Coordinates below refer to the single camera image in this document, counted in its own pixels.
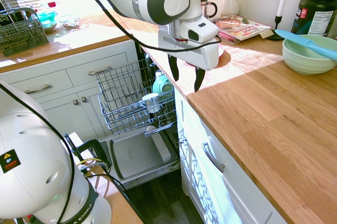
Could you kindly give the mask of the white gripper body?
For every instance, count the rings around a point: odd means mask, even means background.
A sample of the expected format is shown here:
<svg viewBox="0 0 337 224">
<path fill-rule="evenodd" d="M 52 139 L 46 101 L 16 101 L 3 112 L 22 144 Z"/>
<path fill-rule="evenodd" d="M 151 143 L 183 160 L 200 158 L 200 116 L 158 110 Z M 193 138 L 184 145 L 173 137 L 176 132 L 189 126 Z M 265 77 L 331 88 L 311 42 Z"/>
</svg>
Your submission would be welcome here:
<svg viewBox="0 0 337 224">
<path fill-rule="evenodd" d="M 219 63 L 219 46 L 215 38 L 203 43 L 190 40 L 187 43 L 181 43 L 169 34 L 166 26 L 160 26 L 158 47 L 163 50 L 171 50 L 171 52 L 167 52 L 169 55 L 206 71 L 214 69 Z"/>
</svg>

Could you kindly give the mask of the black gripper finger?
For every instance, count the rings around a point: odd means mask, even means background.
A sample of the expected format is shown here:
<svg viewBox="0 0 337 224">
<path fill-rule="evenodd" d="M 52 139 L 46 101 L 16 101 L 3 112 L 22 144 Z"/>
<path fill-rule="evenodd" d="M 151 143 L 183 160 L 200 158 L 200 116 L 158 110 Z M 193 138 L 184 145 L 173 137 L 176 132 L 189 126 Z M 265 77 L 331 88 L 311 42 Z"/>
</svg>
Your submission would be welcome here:
<svg viewBox="0 0 337 224">
<path fill-rule="evenodd" d="M 175 81 L 179 80 L 179 69 L 177 67 L 177 58 L 168 56 L 168 63 Z"/>
<path fill-rule="evenodd" d="M 201 85 L 202 85 L 202 82 L 204 80 L 204 77 L 205 77 L 205 70 L 204 69 L 201 69 L 199 67 L 196 67 L 195 68 L 195 82 L 194 82 L 194 91 L 197 92 Z"/>
</svg>

